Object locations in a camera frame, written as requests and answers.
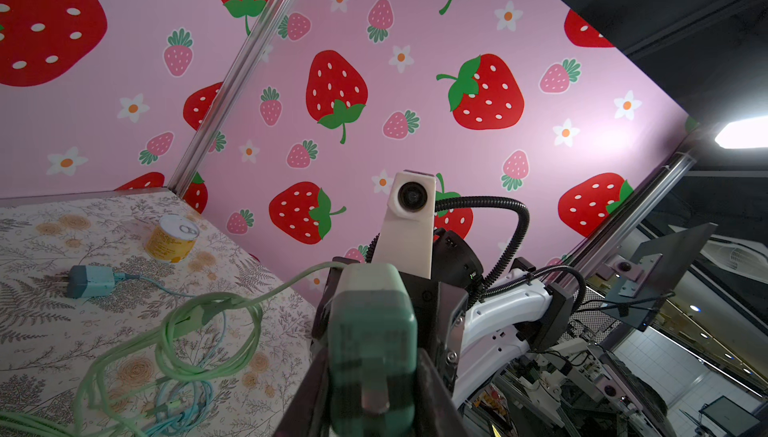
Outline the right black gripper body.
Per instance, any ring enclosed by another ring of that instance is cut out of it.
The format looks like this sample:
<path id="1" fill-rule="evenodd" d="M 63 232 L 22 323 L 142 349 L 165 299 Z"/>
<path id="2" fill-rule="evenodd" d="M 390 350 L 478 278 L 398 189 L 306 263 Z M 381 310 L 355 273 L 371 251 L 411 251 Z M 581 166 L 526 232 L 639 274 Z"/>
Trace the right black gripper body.
<path id="1" fill-rule="evenodd" d="M 312 326 L 312 360 L 321 350 L 328 350 L 327 328 L 331 300 L 343 268 L 356 263 L 369 262 L 336 257 L 330 263 L 322 300 Z M 462 333 L 460 319 L 466 309 L 468 294 L 465 289 L 441 279 L 424 279 L 401 272 L 399 274 L 417 319 L 417 350 L 426 350 L 447 389 L 456 378 L 455 367 L 460 354 Z"/>

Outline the green charger plug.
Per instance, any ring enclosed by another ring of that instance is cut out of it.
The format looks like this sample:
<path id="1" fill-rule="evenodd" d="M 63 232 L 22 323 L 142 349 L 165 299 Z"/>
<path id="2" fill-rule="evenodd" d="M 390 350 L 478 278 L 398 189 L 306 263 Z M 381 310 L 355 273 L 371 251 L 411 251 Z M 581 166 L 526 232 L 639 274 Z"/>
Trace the green charger plug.
<path id="1" fill-rule="evenodd" d="M 327 328 L 330 420 L 339 436 L 407 436 L 418 325 L 397 269 L 387 263 L 343 268 Z"/>

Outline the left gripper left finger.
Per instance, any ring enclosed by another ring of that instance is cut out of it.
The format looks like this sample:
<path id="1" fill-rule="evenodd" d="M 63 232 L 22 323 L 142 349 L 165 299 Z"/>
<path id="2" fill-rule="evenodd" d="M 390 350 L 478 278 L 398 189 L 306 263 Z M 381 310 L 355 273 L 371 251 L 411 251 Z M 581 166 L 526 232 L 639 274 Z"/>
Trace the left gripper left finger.
<path id="1" fill-rule="evenodd" d="M 274 437 L 329 436 L 329 359 L 321 350 L 273 433 Z"/>

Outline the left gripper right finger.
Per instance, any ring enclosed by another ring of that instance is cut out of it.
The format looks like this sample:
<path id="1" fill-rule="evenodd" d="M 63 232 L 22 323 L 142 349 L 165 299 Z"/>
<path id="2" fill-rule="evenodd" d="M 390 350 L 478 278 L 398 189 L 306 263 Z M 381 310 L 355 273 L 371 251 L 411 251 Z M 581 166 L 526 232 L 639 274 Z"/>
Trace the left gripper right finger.
<path id="1" fill-rule="evenodd" d="M 419 437 L 470 436 L 440 374 L 423 348 L 417 350 L 415 435 Z"/>

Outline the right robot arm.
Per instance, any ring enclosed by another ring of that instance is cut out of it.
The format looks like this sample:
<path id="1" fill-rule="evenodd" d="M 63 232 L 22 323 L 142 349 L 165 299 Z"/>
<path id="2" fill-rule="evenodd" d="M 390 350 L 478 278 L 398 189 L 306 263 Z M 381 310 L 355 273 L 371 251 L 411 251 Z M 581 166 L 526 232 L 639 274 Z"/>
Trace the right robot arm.
<path id="1" fill-rule="evenodd" d="M 430 229 L 436 212 L 516 213 L 515 232 L 484 273 L 456 234 Z M 542 270 L 508 284 L 530 223 L 507 197 L 389 201 L 365 259 L 337 258 L 317 310 L 314 358 L 280 430 L 299 436 L 462 436 L 463 402 L 510 361 L 553 347 L 584 301 L 544 283 Z"/>

